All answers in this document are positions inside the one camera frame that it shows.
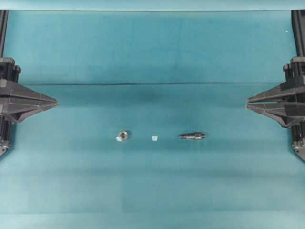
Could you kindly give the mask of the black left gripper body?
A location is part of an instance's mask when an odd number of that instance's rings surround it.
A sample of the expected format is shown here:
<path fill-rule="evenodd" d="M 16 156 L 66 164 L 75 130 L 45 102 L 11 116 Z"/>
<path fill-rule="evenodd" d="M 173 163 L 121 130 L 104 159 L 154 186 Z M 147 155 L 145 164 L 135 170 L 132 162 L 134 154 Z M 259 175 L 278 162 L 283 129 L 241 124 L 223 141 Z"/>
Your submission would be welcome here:
<path fill-rule="evenodd" d="M 21 68 L 15 65 L 12 58 L 0 59 L 0 79 L 5 79 L 17 83 Z M 10 148 L 10 137 L 12 131 L 12 122 L 0 115 L 0 156 L 7 153 Z"/>

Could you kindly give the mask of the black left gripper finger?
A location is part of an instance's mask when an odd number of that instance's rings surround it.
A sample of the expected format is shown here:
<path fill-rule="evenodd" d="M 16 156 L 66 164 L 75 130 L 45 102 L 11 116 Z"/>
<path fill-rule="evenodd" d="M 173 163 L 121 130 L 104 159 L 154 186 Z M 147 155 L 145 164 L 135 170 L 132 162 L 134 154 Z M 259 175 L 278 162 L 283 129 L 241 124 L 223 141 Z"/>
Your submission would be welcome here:
<path fill-rule="evenodd" d="M 33 91 L 21 84 L 5 79 L 0 80 L 0 95 L 21 99 L 39 100 L 56 103 L 57 100 L 39 92 Z"/>
<path fill-rule="evenodd" d="M 37 113 L 47 111 L 59 105 L 58 102 L 41 102 L 38 104 L 5 104 L 0 108 L 0 115 L 13 123 L 20 123 L 26 118 L 33 116 Z"/>

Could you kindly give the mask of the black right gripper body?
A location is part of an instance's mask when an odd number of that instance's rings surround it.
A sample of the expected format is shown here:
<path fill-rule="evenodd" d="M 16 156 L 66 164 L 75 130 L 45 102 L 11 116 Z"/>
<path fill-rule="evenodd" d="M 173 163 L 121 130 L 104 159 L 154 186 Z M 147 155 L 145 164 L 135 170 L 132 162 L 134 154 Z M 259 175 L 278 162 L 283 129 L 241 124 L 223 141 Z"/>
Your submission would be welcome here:
<path fill-rule="evenodd" d="M 285 79 L 289 80 L 305 75 L 305 60 L 298 61 L 297 57 L 291 59 L 289 64 L 283 67 L 285 73 Z M 305 94 L 293 95 L 288 102 L 305 102 Z M 305 161 L 305 121 L 301 121 L 299 124 L 292 126 L 292 148 L 294 153 L 304 162 Z"/>

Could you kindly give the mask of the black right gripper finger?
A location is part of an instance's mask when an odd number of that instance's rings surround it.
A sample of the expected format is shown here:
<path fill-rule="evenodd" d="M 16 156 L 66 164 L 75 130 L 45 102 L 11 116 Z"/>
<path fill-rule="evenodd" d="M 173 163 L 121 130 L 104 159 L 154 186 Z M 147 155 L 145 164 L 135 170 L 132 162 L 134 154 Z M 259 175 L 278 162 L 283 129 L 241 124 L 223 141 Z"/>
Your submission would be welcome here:
<path fill-rule="evenodd" d="M 281 127 L 292 127 L 305 120 L 304 103 L 248 103 L 246 108 L 275 120 Z"/>
<path fill-rule="evenodd" d="M 304 83 L 282 83 L 247 99 L 247 103 L 283 101 L 285 97 L 305 92 Z"/>

